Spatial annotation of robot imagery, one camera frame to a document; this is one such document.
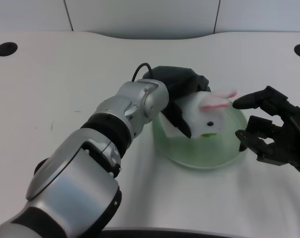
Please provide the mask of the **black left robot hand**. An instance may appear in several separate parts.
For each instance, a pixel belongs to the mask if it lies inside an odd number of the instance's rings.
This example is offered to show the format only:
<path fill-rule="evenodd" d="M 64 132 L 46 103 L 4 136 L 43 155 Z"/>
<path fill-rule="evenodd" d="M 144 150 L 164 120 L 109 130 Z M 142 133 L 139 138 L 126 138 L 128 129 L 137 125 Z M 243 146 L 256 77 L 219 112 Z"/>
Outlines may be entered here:
<path fill-rule="evenodd" d="M 190 68 L 176 66 L 157 66 L 145 73 L 142 78 L 155 79 L 165 84 L 169 93 L 169 103 L 162 113 L 174 128 L 184 136 L 191 138 L 190 127 L 183 119 L 185 110 L 181 109 L 176 101 L 184 99 L 194 92 L 210 92 L 209 80 Z"/>

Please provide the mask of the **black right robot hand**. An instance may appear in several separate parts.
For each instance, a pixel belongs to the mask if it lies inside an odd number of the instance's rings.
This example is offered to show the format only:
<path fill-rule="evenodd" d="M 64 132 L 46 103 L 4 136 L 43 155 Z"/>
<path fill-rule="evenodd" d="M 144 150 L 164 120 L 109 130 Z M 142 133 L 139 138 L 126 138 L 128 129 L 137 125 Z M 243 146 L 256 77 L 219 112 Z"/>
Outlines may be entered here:
<path fill-rule="evenodd" d="M 283 121 L 282 126 L 277 126 L 271 120 L 250 116 L 247 127 L 235 132 L 239 151 L 250 149 L 259 162 L 290 164 L 300 172 L 300 107 L 271 86 L 236 99 L 232 106 L 239 110 L 260 108 Z"/>

